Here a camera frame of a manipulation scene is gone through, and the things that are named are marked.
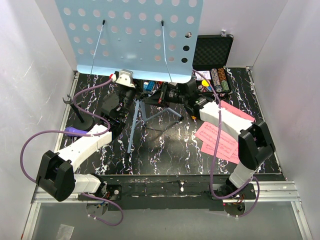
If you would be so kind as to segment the black microphone stand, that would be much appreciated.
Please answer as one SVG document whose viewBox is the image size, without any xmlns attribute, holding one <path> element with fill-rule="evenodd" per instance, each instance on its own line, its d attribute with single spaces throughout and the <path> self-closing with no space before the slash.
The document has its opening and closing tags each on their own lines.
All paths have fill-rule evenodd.
<svg viewBox="0 0 320 240">
<path fill-rule="evenodd" d="M 89 130 L 91 130 L 94 125 L 94 118 L 89 114 L 81 113 L 79 109 L 73 104 L 72 98 L 69 94 L 67 94 L 67 98 L 68 98 L 67 100 L 62 98 L 63 102 L 66 105 L 70 105 L 70 107 L 72 108 L 73 112 L 76 115 L 76 119 L 73 121 L 72 126 L 75 129 L 78 129 L 81 131 L 88 132 Z"/>
</svg>

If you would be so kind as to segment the light blue music stand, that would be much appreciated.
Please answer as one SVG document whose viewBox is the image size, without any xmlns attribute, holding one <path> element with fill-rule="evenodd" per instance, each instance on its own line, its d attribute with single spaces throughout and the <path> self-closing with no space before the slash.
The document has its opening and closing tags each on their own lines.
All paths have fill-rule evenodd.
<svg viewBox="0 0 320 240">
<path fill-rule="evenodd" d="M 138 80 L 191 79 L 203 1 L 58 0 L 56 6 L 82 74 L 122 69 Z"/>
</svg>

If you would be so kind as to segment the purple toy microphone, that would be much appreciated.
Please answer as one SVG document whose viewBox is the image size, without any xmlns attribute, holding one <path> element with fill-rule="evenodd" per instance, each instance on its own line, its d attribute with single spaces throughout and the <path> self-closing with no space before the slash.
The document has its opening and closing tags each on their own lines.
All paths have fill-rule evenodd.
<svg viewBox="0 0 320 240">
<path fill-rule="evenodd" d="M 74 127 L 66 127 L 64 131 L 64 134 L 69 137 L 83 137 L 88 133 L 87 131 L 80 130 Z"/>
</svg>

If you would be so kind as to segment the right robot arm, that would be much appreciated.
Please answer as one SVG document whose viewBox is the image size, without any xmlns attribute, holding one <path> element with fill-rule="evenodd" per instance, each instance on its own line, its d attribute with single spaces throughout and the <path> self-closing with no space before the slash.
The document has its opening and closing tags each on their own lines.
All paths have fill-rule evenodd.
<svg viewBox="0 0 320 240">
<path fill-rule="evenodd" d="M 245 186 L 254 173 L 276 151 L 268 125 L 263 120 L 248 120 L 228 111 L 218 97 L 202 94 L 194 80 L 176 86 L 164 82 L 150 94 L 145 103 L 165 107 L 169 103 L 182 104 L 190 116 L 210 123 L 225 132 L 238 143 L 239 164 L 226 180 L 218 198 L 237 199 L 245 192 Z"/>
</svg>

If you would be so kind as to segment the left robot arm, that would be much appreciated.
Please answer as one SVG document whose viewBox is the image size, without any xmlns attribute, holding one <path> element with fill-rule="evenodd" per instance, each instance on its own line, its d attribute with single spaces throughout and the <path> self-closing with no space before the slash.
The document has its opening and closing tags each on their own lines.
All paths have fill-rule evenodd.
<svg viewBox="0 0 320 240">
<path fill-rule="evenodd" d="M 88 136 L 80 137 L 58 152 L 48 150 L 43 154 L 36 185 L 59 202 L 73 193 L 88 193 L 95 200 L 103 199 L 107 194 L 107 183 L 95 173 L 76 174 L 75 171 L 121 134 L 136 92 L 134 87 L 120 85 L 118 92 L 106 95 L 100 112 L 102 120 L 93 126 Z"/>
</svg>

